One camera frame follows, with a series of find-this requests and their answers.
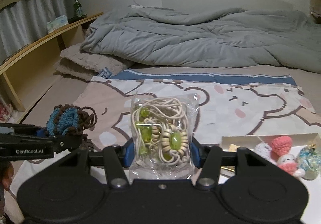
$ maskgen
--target bottle label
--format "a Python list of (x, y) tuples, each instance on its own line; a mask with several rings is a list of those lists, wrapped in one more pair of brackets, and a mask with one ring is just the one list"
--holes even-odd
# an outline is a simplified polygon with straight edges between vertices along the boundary
[(82, 17), (83, 16), (82, 7), (77, 8), (76, 15), (77, 15), (77, 17)]

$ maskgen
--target green glass bottle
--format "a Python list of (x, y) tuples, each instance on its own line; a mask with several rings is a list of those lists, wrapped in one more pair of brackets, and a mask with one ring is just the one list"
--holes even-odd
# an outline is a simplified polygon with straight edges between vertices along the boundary
[(74, 17), (80, 18), (83, 16), (82, 6), (78, 0), (75, 0), (73, 8), (74, 8)]

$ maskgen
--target plastic packaging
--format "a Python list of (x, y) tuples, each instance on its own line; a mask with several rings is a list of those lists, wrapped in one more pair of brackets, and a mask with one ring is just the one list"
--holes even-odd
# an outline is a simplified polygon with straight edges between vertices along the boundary
[(135, 159), (129, 168), (132, 181), (189, 178), (194, 173), (190, 142), (198, 114), (198, 97), (132, 99), (131, 129)]

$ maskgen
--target curtain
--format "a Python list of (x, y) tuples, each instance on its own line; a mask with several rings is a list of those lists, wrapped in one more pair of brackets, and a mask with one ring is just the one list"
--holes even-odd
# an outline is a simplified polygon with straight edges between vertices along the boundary
[(0, 62), (47, 35), (47, 22), (61, 15), (65, 0), (21, 0), (0, 10)]

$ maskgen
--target gray comforter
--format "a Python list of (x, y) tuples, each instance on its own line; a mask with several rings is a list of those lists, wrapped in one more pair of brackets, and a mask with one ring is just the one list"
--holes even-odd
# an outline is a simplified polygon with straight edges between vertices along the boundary
[(96, 19), (82, 50), (147, 65), (287, 66), (321, 73), (321, 26), (300, 11), (227, 9), (187, 15), (118, 9)]

